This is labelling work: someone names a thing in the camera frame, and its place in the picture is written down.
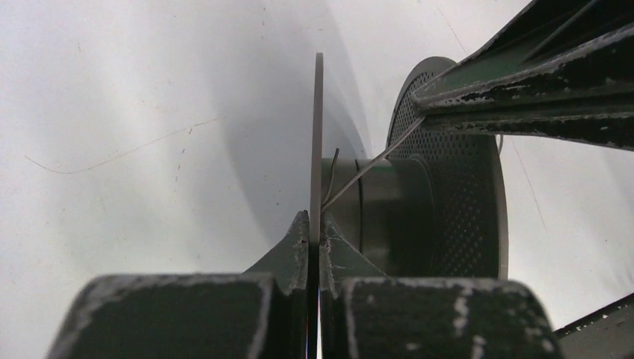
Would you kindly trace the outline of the black cable spool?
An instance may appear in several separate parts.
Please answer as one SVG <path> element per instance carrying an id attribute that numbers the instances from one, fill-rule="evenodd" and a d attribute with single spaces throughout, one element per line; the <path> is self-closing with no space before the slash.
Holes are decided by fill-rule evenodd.
<path id="1" fill-rule="evenodd" d="M 322 155 L 324 57 L 317 55 L 311 141 L 311 275 L 321 220 L 389 277 L 508 276 L 508 225 L 496 139 L 428 129 L 410 95 L 453 67 L 430 57 L 398 93 L 385 150 L 374 159 Z"/>

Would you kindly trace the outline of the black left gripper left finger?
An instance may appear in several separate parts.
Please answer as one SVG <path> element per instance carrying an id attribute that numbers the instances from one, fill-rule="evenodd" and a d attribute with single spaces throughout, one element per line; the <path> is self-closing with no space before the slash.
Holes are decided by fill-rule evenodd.
<path id="1" fill-rule="evenodd" d="M 70 306 L 49 358 L 304 358 L 309 219 L 241 274 L 109 274 Z"/>

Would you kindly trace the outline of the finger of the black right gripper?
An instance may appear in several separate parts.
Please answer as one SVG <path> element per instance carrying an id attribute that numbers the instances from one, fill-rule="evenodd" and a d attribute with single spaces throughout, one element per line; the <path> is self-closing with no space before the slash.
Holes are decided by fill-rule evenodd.
<path id="1" fill-rule="evenodd" d="M 414 90 L 428 129 L 633 149 L 633 3 L 531 1 Z"/>
<path id="2" fill-rule="evenodd" d="M 554 331 L 566 358 L 632 358 L 633 294 Z"/>

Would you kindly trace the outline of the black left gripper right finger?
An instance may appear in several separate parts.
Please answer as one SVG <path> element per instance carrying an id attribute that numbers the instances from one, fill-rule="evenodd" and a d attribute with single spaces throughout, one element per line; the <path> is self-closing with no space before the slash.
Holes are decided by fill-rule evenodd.
<path id="1" fill-rule="evenodd" d="M 562 358 L 535 295 L 509 280 L 389 277 L 332 215 L 319 245 L 324 358 Z"/>

